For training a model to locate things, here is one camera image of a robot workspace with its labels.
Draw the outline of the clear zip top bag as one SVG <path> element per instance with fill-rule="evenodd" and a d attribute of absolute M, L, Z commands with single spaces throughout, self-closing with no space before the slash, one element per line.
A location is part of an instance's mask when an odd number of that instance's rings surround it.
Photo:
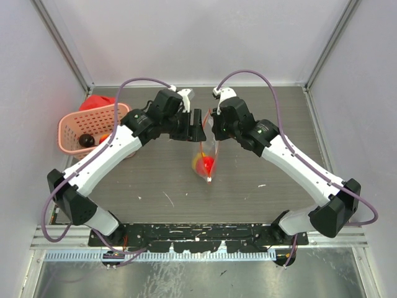
<path fill-rule="evenodd" d="M 217 167 L 217 161 L 218 161 L 218 154 L 219 154 L 219 145 L 220 142 L 215 140 L 215 135 L 212 132 L 214 120 L 213 117 L 211 116 L 211 110 L 208 110 L 208 112 L 205 114 L 205 117 L 203 118 L 203 129 L 205 132 L 205 135 L 207 136 L 207 140 L 204 142 L 200 143 L 195 143 L 194 150 L 193 150 L 193 156 L 201 152 L 205 156 L 212 156 L 215 159 L 215 165 L 212 169 L 211 175 L 210 176 L 201 176 L 199 175 L 195 170 L 194 173 L 204 179 L 204 181 L 207 184 L 211 184 L 213 181 L 213 178 L 216 175 L 216 167 Z"/>

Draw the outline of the yellow toy pear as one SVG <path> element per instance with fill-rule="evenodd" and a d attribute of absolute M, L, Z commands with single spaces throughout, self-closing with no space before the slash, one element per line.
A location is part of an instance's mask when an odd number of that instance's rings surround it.
<path fill-rule="evenodd" d="M 192 169 L 193 170 L 197 170 L 197 168 L 198 168 L 198 164 L 199 164 L 199 162 L 202 160 L 202 158 L 204 157 L 205 155 L 203 154 L 203 153 L 201 153 L 201 152 L 198 152 L 198 153 L 196 153 L 194 156 L 193 156 L 193 158 L 192 158 Z"/>

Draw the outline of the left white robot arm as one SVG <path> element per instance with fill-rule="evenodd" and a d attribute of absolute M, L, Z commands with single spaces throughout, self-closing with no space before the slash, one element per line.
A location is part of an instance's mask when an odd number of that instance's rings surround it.
<path fill-rule="evenodd" d="M 128 112 L 110 137 L 79 163 L 62 173 L 54 169 L 48 174 L 54 203 L 71 224 L 85 225 L 98 231 L 110 246 L 122 244 L 125 227 L 89 195 L 122 160 L 162 134 L 183 142 L 205 141 L 202 111 L 190 110 L 193 97 L 192 89 L 160 90 L 147 110 L 133 109 Z"/>

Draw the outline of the red toy apple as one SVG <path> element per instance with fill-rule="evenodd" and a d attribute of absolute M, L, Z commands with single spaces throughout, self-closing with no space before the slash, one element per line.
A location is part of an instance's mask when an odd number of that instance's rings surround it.
<path fill-rule="evenodd" d="M 198 164 L 196 172 L 201 176 L 210 176 L 215 165 L 215 159 L 212 156 L 204 156 Z"/>

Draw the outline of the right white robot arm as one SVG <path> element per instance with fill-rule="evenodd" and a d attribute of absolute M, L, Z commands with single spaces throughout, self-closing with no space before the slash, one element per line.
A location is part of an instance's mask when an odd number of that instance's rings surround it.
<path fill-rule="evenodd" d="M 317 231 L 334 238 L 358 208 L 361 185 L 327 172 L 294 146 L 286 146 L 279 128 L 269 120 L 255 120 L 237 96 L 220 101 L 212 110 L 216 140 L 235 139 L 245 150 L 271 162 L 297 182 L 315 202 L 296 211 L 286 210 L 273 222 L 272 237 L 287 244 L 295 234 Z"/>

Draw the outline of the pink plastic basket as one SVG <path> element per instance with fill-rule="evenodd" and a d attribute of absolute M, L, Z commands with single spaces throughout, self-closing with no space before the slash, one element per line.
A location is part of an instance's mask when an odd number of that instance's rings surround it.
<path fill-rule="evenodd" d="M 114 129 L 114 105 L 70 113 L 58 124 L 57 143 L 66 155 L 77 160 L 83 159 L 99 145 L 100 138 Z M 80 136 L 91 135 L 95 144 L 85 148 L 79 144 Z"/>

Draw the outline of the red yellow toy mango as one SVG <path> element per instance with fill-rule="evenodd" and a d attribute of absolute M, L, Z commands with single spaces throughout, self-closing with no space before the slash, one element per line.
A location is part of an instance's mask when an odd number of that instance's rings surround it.
<path fill-rule="evenodd" d="M 99 144 L 101 144 L 102 142 L 104 142 L 107 138 L 109 137 L 109 134 L 104 134 L 100 137 L 99 139 Z"/>

